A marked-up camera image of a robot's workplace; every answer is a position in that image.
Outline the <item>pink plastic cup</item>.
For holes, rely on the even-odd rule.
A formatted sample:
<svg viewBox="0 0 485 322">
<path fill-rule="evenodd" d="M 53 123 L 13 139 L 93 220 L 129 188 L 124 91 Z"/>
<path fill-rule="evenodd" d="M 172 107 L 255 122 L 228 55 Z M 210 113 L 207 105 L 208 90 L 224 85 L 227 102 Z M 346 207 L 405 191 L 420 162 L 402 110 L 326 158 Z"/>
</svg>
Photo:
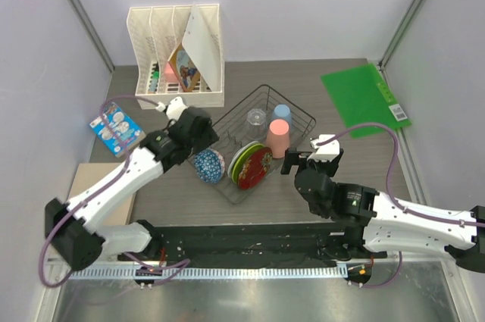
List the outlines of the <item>pink plastic cup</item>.
<svg viewBox="0 0 485 322">
<path fill-rule="evenodd" d="M 273 158 L 284 158 L 290 146 L 289 124 L 283 119 L 272 120 L 268 127 L 266 145 L 271 149 Z"/>
</svg>

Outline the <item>black wire dish rack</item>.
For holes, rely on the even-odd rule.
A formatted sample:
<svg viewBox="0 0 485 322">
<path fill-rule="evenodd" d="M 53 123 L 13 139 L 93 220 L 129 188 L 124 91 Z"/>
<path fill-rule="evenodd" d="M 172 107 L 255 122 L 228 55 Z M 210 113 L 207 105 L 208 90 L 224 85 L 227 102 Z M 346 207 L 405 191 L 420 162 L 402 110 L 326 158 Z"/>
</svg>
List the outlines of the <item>black wire dish rack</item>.
<svg viewBox="0 0 485 322">
<path fill-rule="evenodd" d="M 316 120 L 303 108 L 290 101 L 273 87 L 263 84 L 250 92 L 226 114 L 213 122 L 219 141 L 211 148 L 224 157 L 225 174 L 212 186 L 231 204 L 246 199 L 251 189 L 243 190 L 237 185 L 238 177 L 233 169 L 244 163 L 247 148 L 264 145 L 274 109 L 286 105 L 291 114 L 290 145 L 298 147 L 314 129 Z"/>
</svg>

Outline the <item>light blue plastic cup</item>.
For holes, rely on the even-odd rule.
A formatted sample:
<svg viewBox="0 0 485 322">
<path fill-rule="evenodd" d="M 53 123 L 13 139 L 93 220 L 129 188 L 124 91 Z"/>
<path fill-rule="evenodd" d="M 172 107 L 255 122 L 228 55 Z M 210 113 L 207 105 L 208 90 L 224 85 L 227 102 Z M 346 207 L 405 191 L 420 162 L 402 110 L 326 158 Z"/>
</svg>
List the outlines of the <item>light blue plastic cup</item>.
<svg viewBox="0 0 485 322">
<path fill-rule="evenodd" d="M 292 127 L 292 112 L 288 105 L 278 104 L 271 115 L 271 120 L 285 120 Z"/>
</svg>

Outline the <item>red floral plate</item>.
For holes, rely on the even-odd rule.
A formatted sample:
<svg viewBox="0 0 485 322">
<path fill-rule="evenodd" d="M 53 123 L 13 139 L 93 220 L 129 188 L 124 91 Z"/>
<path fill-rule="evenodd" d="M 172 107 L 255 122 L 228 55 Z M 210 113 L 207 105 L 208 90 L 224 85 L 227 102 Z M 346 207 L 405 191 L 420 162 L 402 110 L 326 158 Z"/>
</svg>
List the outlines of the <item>red floral plate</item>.
<svg viewBox="0 0 485 322">
<path fill-rule="evenodd" d="M 273 161 L 273 152 L 264 147 L 253 153 L 245 161 L 237 178 L 237 186 L 242 190 L 256 187 L 267 175 Z"/>
</svg>

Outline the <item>green plate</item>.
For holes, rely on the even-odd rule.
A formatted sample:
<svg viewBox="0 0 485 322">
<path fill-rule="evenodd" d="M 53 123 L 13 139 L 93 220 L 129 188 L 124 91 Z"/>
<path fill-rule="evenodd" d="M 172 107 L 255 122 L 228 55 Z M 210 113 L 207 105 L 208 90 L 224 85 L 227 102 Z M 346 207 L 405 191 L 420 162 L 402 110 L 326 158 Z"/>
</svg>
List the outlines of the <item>green plate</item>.
<svg viewBox="0 0 485 322">
<path fill-rule="evenodd" d="M 236 163 L 235 163 L 235 165 L 234 165 L 234 167 L 233 167 L 233 172 L 232 172 L 232 181 L 233 181 L 234 183 L 236 183 L 236 178 L 237 178 L 237 174 L 236 174 L 236 172 L 239 170 L 239 167 L 240 167 L 240 166 L 242 166 L 242 165 L 243 165 L 243 164 L 246 162 L 247 158 L 248 158 L 248 157 L 249 157 L 251 154 L 253 154 L 255 151 L 257 151 L 257 150 L 259 150 L 259 149 L 261 149 L 261 148 L 263 148 L 263 147 L 264 147 L 264 145 L 263 145 L 261 142 L 258 142 L 257 144 L 255 144 L 255 145 L 251 146 L 250 148 L 248 148 L 246 151 L 244 151 L 244 152 L 243 152 L 243 153 L 240 155 L 240 157 L 237 159 L 237 161 L 236 161 Z"/>
</svg>

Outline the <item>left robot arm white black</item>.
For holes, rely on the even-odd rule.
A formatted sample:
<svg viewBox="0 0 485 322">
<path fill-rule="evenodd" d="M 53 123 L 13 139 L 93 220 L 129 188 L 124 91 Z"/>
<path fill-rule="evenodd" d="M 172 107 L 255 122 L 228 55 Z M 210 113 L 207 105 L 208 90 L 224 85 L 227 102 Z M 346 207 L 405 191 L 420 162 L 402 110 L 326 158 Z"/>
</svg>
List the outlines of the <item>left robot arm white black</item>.
<svg viewBox="0 0 485 322">
<path fill-rule="evenodd" d="M 46 240 L 71 270 L 124 252 L 147 261 L 160 255 L 161 234 L 148 221 L 107 227 L 104 220 L 128 196 L 218 141 L 211 117 L 201 108 L 183 106 L 166 113 L 168 128 L 149 133 L 128 162 L 67 202 L 52 199 L 45 206 Z"/>
</svg>

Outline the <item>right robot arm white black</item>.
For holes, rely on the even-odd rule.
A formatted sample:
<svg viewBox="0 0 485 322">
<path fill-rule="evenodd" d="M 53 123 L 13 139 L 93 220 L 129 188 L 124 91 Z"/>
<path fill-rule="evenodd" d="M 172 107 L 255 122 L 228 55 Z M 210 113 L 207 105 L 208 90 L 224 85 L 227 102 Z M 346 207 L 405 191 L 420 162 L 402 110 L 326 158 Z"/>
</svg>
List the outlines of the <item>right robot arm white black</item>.
<svg viewBox="0 0 485 322">
<path fill-rule="evenodd" d="M 282 174 L 296 167 L 294 186 L 309 211 L 346 228 L 343 251 L 357 258 L 365 252 L 416 252 L 449 255 L 462 269 L 484 271 L 484 208 L 469 211 L 432 208 L 351 183 L 336 183 L 341 157 L 318 161 L 311 152 L 289 148 Z"/>
</svg>

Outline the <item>clear plastic cup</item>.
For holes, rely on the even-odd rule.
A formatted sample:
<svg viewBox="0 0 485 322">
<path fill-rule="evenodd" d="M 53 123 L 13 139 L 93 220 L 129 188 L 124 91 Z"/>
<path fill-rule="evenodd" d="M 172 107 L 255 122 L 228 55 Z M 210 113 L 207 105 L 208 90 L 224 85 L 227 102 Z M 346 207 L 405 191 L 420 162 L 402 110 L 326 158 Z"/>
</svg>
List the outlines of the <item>clear plastic cup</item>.
<svg viewBox="0 0 485 322">
<path fill-rule="evenodd" d="M 246 135 L 250 140 L 262 139 L 267 130 L 266 113 L 260 108 L 253 108 L 246 115 Z"/>
</svg>

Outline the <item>blue patterned ceramic bowl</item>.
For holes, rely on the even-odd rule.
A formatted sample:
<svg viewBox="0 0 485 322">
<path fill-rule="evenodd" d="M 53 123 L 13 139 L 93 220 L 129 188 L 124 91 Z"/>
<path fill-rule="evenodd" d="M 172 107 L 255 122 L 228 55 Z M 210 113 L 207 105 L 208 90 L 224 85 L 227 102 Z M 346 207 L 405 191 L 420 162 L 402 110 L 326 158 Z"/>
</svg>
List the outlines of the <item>blue patterned ceramic bowl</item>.
<svg viewBox="0 0 485 322">
<path fill-rule="evenodd" d="M 205 183 L 219 183 L 225 173 L 224 156 L 212 148 L 195 155 L 193 165 L 198 177 Z"/>
</svg>

